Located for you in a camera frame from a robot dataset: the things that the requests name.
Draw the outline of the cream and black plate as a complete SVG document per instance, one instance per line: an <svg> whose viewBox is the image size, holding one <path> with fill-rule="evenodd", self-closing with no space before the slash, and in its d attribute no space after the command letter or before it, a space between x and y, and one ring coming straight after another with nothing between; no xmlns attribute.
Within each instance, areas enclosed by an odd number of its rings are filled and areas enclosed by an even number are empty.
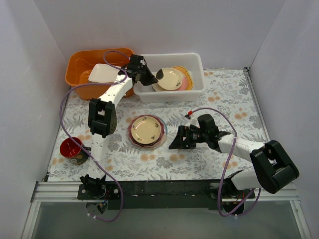
<svg viewBox="0 0 319 239"><path fill-rule="evenodd" d="M165 90L177 90L183 82L183 76L174 68L161 68L156 73L158 85Z"/></svg>

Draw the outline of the cream and pink plate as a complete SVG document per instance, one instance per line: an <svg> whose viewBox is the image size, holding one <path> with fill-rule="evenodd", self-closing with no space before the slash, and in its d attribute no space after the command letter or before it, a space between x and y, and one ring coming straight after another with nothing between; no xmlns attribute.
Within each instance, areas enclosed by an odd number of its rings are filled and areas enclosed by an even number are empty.
<svg viewBox="0 0 319 239"><path fill-rule="evenodd" d="M184 75L182 72L180 72L180 73L181 73L181 75L183 76L183 82L182 82L182 85L181 85L177 90L175 90L175 91L184 91L185 88L187 87L187 79L186 79L185 75ZM168 90L165 90L165 89L163 89L162 87L160 87L160 86L158 85L158 83L153 84L153 85L152 85L152 89L153 89L154 91L156 91L156 92L168 91Z"/></svg>

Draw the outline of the cream floral plate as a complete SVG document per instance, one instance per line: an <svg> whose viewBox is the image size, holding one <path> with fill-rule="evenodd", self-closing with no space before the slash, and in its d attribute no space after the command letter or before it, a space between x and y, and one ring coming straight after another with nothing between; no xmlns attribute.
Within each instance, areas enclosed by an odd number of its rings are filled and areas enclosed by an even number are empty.
<svg viewBox="0 0 319 239"><path fill-rule="evenodd" d="M130 132L137 143L147 145L158 140L161 125L154 117L143 116L133 122Z"/></svg>

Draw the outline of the woven bamboo tray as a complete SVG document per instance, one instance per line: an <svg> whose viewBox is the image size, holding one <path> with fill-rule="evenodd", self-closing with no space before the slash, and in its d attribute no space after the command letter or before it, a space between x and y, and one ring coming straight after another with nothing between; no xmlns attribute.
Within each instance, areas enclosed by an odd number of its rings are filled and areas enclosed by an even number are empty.
<svg viewBox="0 0 319 239"><path fill-rule="evenodd" d="M187 79L187 87L185 88L185 90L192 90L192 88L194 86L194 82L193 82L193 79L192 79L189 71L183 66L174 66L173 68L179 70L180 72L182 72L185 75L185 77Z"/></svg>

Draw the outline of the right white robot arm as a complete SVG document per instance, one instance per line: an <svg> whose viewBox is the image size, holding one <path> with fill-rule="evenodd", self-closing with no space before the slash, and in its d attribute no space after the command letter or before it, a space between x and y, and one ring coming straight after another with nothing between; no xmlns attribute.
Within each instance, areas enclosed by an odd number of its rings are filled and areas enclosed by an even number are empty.
<svg viewBox="0 0 319 239"><path fill-rule="evenodd" d="M220 131L210 114L197 118L198 126L180 125L169 149L195 149L198 143L206 143L212 150L245 159L253 164L252 170L239 170L223 180L222 186L210 183L209 196L237 198L245 190L262 188L271 194L277 193L300 175L281 144L275 140L266 143L236 139L226 131Z"/></svg>

